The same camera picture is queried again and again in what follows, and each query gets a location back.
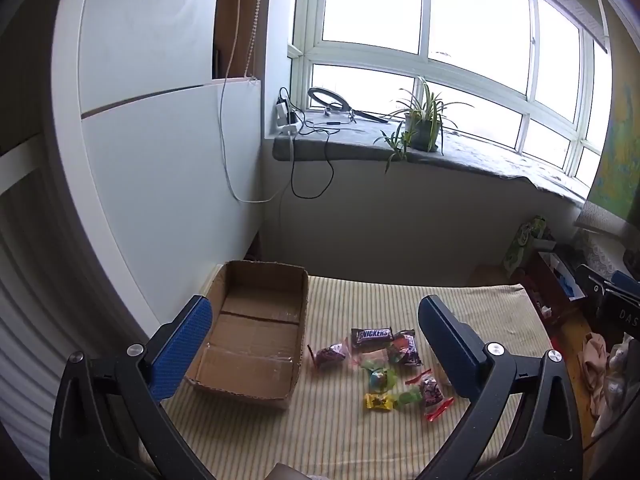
yellow candy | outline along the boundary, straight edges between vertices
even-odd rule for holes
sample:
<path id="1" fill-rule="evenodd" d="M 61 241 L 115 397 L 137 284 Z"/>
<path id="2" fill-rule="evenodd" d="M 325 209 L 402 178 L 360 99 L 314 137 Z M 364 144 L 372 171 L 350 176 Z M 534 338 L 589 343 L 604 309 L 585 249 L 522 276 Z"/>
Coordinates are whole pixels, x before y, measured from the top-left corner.
<path id="1" fill-rule="evenodd" d="M 368 410 L 385 410 L 390 412 L 394 408 L 394 401 L 391 396 L 365 394 L 364 404 Z"/>

white cabinet panel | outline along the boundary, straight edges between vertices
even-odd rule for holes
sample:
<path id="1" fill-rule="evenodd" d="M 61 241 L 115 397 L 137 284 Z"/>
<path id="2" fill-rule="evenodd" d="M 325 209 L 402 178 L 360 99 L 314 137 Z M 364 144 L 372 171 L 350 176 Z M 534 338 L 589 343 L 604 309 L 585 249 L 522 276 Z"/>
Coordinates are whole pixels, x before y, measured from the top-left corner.
<path id="1" fill-rule="evenodd" d="M 211 80 L 216 0 L 86 0 L 82 112 Z"/>
<path id="2" fill-rule="evenodd" d="M 161 323 L 215 264 L 242 258 L 260 205 L 228 190 L 218 129 L 221 84 L 181 90 L 82 120 L 89 163 L 118 247 Z M 226 157 L 235 192 L 258 200 L 260 82 L 227 83 Z"/>

striped tablecloth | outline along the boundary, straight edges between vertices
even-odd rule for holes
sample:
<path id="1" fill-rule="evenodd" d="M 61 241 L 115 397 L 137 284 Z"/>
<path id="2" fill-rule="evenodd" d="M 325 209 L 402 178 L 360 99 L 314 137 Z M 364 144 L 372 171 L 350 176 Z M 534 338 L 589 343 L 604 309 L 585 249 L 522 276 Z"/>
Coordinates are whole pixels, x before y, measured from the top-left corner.
<path id="1" fill-rule="evenodd" d="M 541 356 L 551 348 L 529 298 L 519 285 L 439 288 L 347 282 L 312 276 L 305 344 L 319 349 L 339 342 L 351 328 L 414 328 L 426 367 L 435 357 L 419 330 L 416 309 L 437 294 L 484 341 L 514 353 Z M 444 394 L 453 395 L 444 387 Z M 264 480 L 277 462 L 333 480 L 412 480 L 436 454 L 462 417 L 468 401 L 454 404 L 435 422 L 417 405 L 401 411 L 364 409 L 367 373 L 347 365 L 316 373 L 310 360 L 287 411 L 217 397 L 183 381 L 163 405 L 175 427 L 218 480 Z M 495 457 L 518 399 L 511 396 L 482 460 Z M 144 460 L 149 457 L 141 446 Z"/>

metal bolt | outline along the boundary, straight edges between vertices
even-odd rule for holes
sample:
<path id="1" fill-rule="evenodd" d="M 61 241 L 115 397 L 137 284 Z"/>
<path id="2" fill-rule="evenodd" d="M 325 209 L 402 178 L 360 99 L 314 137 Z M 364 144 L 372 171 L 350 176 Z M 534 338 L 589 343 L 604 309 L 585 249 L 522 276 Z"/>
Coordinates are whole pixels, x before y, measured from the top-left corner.
<path id="1" fill-rule="evenodd" d="M 547 355 L 549 356 L 549 359 L 556 363 L 562 361 L 562 354 L 558 350 L 549 350 Z"/>
<path id="2" fill-rule="evenodd" d="M 136 355 L 140 355 L 142 354 L 142 351 L 145 348 L 139 344 L 139 343 L 135 343 L 133 345 L 131 345 L 129 348 L 127 348 L 127 355 L 131 356 L 131 357 L 135 357 Z"/>
<path id="3" fill-rule="evenodd" d="M 493 355 L 504 354 L 504 346 L 502 346 L 500 343 L 489 343 L 489 346 L 487 348 L 490 354 L 493 354 Z"/>
<path id="4" fill-rule="evenodd" d="M 69 362 L 73 364 L 79 363 L 80 361 L 82 361 L 82 359 L 84 359 L 84 354 L 79 350 L 76 352 L 73 352 L 69 356 Z"/>

white window frame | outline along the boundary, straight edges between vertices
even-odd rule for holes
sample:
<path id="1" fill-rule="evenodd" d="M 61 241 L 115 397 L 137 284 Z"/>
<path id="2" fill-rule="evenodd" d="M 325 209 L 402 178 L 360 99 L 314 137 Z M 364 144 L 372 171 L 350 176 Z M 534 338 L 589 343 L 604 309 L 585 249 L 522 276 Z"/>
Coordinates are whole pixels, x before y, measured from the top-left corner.
<path id="1" fill-rule="evenodd" d="M 498 146 L 506 150 L 529 156 L 522 151 L 527 136 L 529 120 L 534 120 L 565 137 L 570 144 L 561 169 L 568 176 L 575 177 L 583 147 L 587 147 L 598 155 L 602 154 L 602 150 L 599 150 L 586 140 L 593 95 L 593 40 L 584 30 L 584 27 L 577 23 L 574 17 L 565 9 L 558 6 L 553 0 L 545 1 L 570 20 L 578 28 L 579 32 L 580 75 L 573 121 L 569 121 L 535 100 L 538 67 L 540 64 L 540 50 L 536 47 L 540 36 L 538 0 L 529 0 L 531 44 L 526 95 L 475 72 L 430 59 L 431 0 L 422 0 L 422 23 L 420 24 L 421 33 L 418 54 L 367 44 L 325 41 L 322 39 L 325 0 L 296 0 L 293 44 L 289 44 L 287 51 L 288 57 L 292 60 L 290 81 L 292 101 L 297 106 L 308 108 L 309 101 L 306 91 L 310 87 L 314 64 L 363 68 L 410 76 L 414 78 L 414 92 L 419 99 L 422 98 L 422 86 L 419 84 L 417 75 L 421 75 L 430 82 L 467 92 L 521 114 L 522 120 L 520 121 L 515 149 L 498 144 Z M 473 137 L 495 144 L 481 137 Z"/>

